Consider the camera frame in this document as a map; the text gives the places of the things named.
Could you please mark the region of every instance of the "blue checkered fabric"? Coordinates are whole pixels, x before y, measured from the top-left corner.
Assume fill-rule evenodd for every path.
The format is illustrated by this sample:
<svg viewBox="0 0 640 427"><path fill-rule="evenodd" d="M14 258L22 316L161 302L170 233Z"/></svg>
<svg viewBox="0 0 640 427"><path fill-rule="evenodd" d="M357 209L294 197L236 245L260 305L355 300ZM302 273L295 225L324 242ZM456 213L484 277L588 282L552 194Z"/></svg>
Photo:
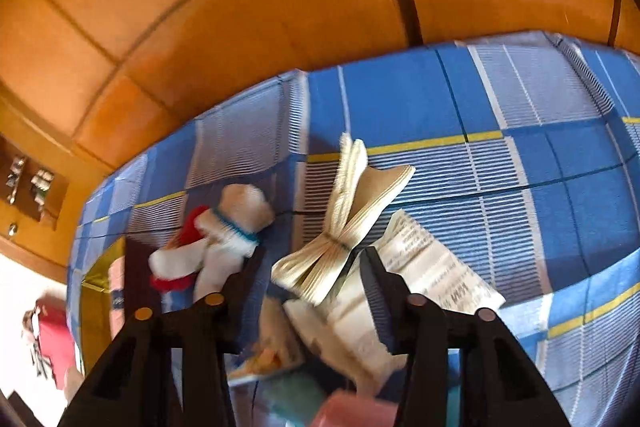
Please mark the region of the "blue checkered fabric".
<svg viewBox="0 0 640 427"><path fill-rule="evenodd" d="M344 131L370 165L417 169L364 244L404 208L505 296L503 320L572 425L609 425L640 371L640 59L557 34L293 71L197 117L87 201L68 272L76 342L100 253L123 233L162 246L226 184L265 192L275 258L316 237Z"/></svg>

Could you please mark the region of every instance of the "yellow stripe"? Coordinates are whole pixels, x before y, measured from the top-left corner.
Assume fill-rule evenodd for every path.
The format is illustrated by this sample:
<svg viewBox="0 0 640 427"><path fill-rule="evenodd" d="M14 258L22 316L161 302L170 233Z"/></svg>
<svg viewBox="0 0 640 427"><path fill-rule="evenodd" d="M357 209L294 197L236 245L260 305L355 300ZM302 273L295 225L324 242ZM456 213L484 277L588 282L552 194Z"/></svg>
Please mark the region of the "yellow stripe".
<svg viewBox="0 0 640 427"><path fill-rule="evenodd" d="M95 284L91 284L90 282L87 282L87 281L82 281L82 286L84 286L85 288L89 288L89 289L92 289L94 291L100 292L100 293L108 293L109 292L108 289L100 288L100 286L96 286Z"/></svg>
<svg viewBox="0 0 640 427"><path fill-rule="evenodd" d="M624 301L633 297L636 293L640 291L640 283L636 283L628 290L623 291L620 295L610 300L609 302L603 304L602 306L598 306L596 309L581 315L580 317L575 317L570 321L564 322L562 324L558 324L553 328L549 328L547 333L547 338L552 339L554 337L558 337L563 333L567 333L568 331L575 330L575 328L579 328L582 324L587 324L595 319L602 317L603 315L613 311L615 308L620 306Z"/></svg>
<svg viewBox="0 0 640 427"><path fill-rule="evenodd" d="M481 142L484 140L497 140L502 138L502 131L473 132L467 134L469 142Z"/></svg>
<svg viewBox="0 0 640 427"><path fill-rule="evenodd" d="M638 293L638 291L640 291L640 283L634 284L628 290L623 291L620 295L618 295L612 301L609 301L608 303L603 304L602 306L598 306L596 309L594 309L591 312L587 312L587 314L584 316L584 322L587 323L587 322L594 321L598 317L602 317L605 313L609 313L613 309L620 306L620 304L622 304L624 301L633 297L636 293Z"/></svg>
<svg viewBox="0 0 640 427"><path fill-rule="evenodd" d="M582 324L584 324L584 317L580 315L579 317L575 317L570 321L563 322L562 324L558 324L553 328L549 328L546 333L546 337L548 339L552 339L554 337L559 337L560 335L564 335L571 330L575 330L575 328L579 328Z"/></svg>
<svg viewBox="0 0 640 427"><path fill-rule="evenodd" d="M135 204L133 208L144 208L145 206L152 206L153 204L162 203L166 200L173 200L174 198L179 198L180 196L184 196L187 193L186 190L178 190L178 192L174 192L173 194L167 194L166 196L162 196L162 198L158 198L157 200L147 201L146 203Z"/></svg>
<svg viewBox="0 0 640 427"><path fill-rule="evenodd" d="M500 131L476 132L467 135L470 142L482 140L495 140L502 138ZM455 136L444 136L442 138L430 138L427 140L416 140L414 142L395 143L391 145L381 145L379 147L369 147L367 154L375 156L376 154L389 154L394 152L415 151L417 149L428 149L430 147L443 147L445 145L454 145L464 143L465 137L462 134ZM340 159L339 152L329 152L325 154L310 154L306 161L309 163L332 162Z"/></svg>

